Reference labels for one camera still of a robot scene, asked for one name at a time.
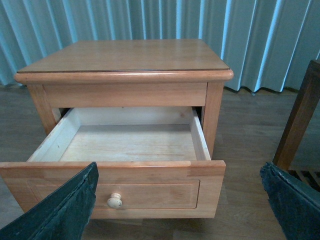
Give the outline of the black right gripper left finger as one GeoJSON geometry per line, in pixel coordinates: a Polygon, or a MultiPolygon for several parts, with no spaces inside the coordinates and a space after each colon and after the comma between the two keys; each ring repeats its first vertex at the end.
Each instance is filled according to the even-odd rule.
{"type": "Polygon", "coordinates": [[[0,230],[2,240],[80,240],[96,202],[95,162],[0,230]]]}

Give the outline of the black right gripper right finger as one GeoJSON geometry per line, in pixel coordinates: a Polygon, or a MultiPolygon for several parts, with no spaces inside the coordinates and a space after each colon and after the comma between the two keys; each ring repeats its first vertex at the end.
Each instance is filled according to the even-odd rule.
{"type": "Polygon", "coordinates": [[[288,240],[320,238],[320,193],[272,162],[260,169],[268,202],[288,240]]]}

